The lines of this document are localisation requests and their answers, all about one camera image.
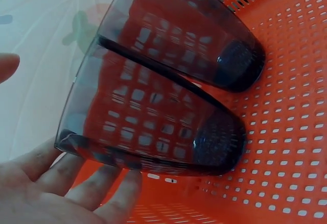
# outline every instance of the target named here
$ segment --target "translucent plastic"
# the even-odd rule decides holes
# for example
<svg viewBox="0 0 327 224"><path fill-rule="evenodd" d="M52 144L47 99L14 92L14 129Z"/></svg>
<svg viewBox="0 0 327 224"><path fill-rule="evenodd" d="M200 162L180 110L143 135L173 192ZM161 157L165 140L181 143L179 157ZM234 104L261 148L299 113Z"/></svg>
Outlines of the translucent plastic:
<svg viewBox="0 0 327 224"><path fill-rule="evenodd" d="M325 224L326 0L224 4L235 10L267 53L262 77L244 93L202 84L244 120L246 153L235 170L222 177L145 173L129 223ZM89 161L76 184L98 166Z"/></svg>
<svg viewBox="0 0 327 224"><path fill-rule="evenodd" d="M99 33L232 92L248 89L265 61L258 40L219 0L114 0Z"/></svg>
<svg viewBox="0 0 327 224"><path fill-rule="evenodd" d="M124 168L221 175L246 143L241 120L209 94L98 35L70 93L56 147Z"/></svg>

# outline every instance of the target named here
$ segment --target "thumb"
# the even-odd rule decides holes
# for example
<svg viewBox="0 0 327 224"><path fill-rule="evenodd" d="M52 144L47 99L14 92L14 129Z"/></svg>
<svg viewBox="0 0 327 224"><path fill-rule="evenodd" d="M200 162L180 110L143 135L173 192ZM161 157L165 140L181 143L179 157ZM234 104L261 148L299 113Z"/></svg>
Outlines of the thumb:
<svg viewBox="0 0 327 224"><path fill-rule="evenodd" d="M10 78L19 66L19 55L0 53L0 83Z"/></svg>

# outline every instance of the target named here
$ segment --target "dark plastic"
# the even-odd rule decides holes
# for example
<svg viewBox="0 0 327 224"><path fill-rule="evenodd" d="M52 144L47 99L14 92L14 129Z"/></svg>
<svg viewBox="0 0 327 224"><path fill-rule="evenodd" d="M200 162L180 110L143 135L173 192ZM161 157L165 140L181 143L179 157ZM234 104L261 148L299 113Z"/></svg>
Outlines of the dark plastic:
<svg viewBox="0 0 327 224"><path fill-rule="evenodd" d="M261 44L219 0L114 0L99 33L230 92L248 89L265 63Z"/></svg>

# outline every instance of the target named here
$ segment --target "white cloth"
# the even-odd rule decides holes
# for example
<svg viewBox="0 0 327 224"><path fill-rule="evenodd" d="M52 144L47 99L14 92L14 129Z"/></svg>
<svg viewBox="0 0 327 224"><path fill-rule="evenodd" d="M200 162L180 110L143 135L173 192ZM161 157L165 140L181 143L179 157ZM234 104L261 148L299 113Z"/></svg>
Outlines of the white cloth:
<svg viewBox="0 0 327 224"><path fill-rule="evenodd" d="M21 57L0 85L0 161L56 134L83 52L111 2L0 0L0 52Z"/></svg>

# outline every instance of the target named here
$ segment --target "basket hole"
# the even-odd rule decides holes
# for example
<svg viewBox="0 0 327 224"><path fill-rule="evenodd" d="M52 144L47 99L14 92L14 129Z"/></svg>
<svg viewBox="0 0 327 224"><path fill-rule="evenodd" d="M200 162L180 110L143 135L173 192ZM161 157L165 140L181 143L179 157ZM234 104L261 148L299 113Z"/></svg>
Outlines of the basket hole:
<svg viewBox="0 0 327 224"><path fill-rule="evenodd" d="M300 210L297 214L299 216L306 216L307 215L307 211L306 210Z"/></svg>
<svg viewBox="0 0 327 224"><path fill-rule="evenodd" d="M294 197L291 197L291 196L290 197L287 197L286 198L286 201L287 202L293 202L294 201Z"/></svg>
<svg viewBox="0 0 327 224"><path fill-rule="evenodd" d="M294 173L292 175L293 178L299 178L301 176L301 173Z"/></svg>
<svg viewBox="0 0 327 224"><path fill-rule="evenodd" d="M291 185L291 186L290 186L290 189L291 189L291 190L296 190L296 189L297 189L297 185Z"/></svg>
<svg viewBox="0 0 327 224"><path fill-rule="evenodd" d="M269 205L268 209L274 211L276 209L276 206L275 205Z"/></svg>
<svg viewBox="0 0 327 224"><path fill-rule="evenodd" d="M319 161L311 161L310 165L317 166L319 165Z"/></svg>
<svg viewBox="0 0 327 224"><path fill-rule="evenodd" d="M308 178L309 179L315 179L315 178L317 178L317 174L316 173L308 174Z"/></svg>
<svg viewBox="0 0 327 224"><path fill-rule="evenodd" d="M297 151L298 154L304 154L305 152L306 152L305 149L299 149L299 150Z"/></svg>
<svg viewBox="0 0 327 224"><path fill-rule="evenodd" d="M322 127L323 127L323 123L318 123L318 124L315 125L315 128L316 129L320 129Z"/></svg>
<svg viewBox="0 0 327 224"><path fill-rule="evenodd" d="M165 178L165 182L177 183L177 180L176 179L171 179L171 178Z"/></svg>
<svg viewBox="0 0 327 224"><path fill-rule="evenodd" d="M319 200L318 205L327 205L327 200Z"/></svg>
<svg viewBox="0 0 327 224"><path fill-rule="evenodd" d="M305 191L307 191L307 192L312 192L313 189L314 189L314 186L306 186L305 187Z"/></svg>
<svg viewBox="0 0 327 224"><path fill-rule="evenodd" d="M155 174L148 174L148 178L152 178L152 179L158 180L158 179L160 179L160 176L155 175Z"/></svg>
<svg viewBox="0 0 327 224"><path fill-rule="evenodd" d="M283 213L289 214L289 213L291 213L291 209L290 208L283 208Z"/></svg>
<svg viewBox="0 0 327 224"><path fill-rule="evenodd" d="M318 154L318 153L321 152L321 148L315 148L315 149L312 150L312 152L313 152L314 154Z"/></svg>
<svg viewBox="0 0 327 224"><path fill-rule="evenodd" d="M310 202L311 202L311 199L309 199L309 198L302 199L302 204L309 204Z"/></svg>
<svg viewBox="0 0 327 224"><path fill-rule="evenodd" d="M323 139L323 136L316 136L314 138L315 141L321 141Z"/></svg>
<svg viewBox="0 0 327 224"><path fill-rule="evenodd" d="M323 212L316 212L313 216L315 218L323 218Z"/></svg>

